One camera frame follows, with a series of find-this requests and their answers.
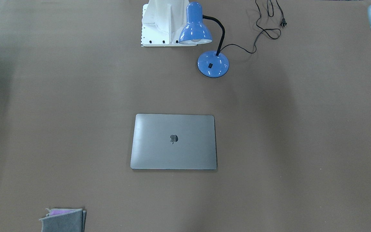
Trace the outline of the grey laptop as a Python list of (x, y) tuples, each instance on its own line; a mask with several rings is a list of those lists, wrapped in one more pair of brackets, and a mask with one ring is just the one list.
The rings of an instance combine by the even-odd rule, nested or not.
[(133, 170), (216, 170), (212, 115), (145, 114), (135, 117)]

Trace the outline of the folded grey cloth stack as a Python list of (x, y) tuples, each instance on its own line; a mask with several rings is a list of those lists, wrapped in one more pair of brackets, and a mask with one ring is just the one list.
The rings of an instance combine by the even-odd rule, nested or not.
[(86, 211), (82, 208), (52, 208), (39, 219), (41, 232), (84, 232)]

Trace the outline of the blue desk lamp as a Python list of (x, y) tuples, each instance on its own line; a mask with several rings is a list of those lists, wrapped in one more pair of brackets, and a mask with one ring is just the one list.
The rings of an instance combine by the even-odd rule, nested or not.
[(229, 70), (229, 60), (221, 53), (225, 39), (225, 27), (215, 17), (203, 14), (202, 6), (198, 2), (191, 2), (186, 7), (186, 25), (180, 32), (179, 44), (209, 44), (213, 41), (212, 34), (204, 24), (210, 20), (221, 28), (221, 38), (216, 50), (202, 53), (197, 59), (197, 68), (201, 74), (209, 78), (220, 78)]

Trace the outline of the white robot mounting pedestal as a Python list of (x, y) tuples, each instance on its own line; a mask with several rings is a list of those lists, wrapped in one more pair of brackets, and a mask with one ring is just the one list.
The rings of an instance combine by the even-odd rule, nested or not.
[(186, 26), (188, 0), (150, 0), (142, 8), (140, 45), (143, 47), (187, 47), (180, 44), (181, 31)]

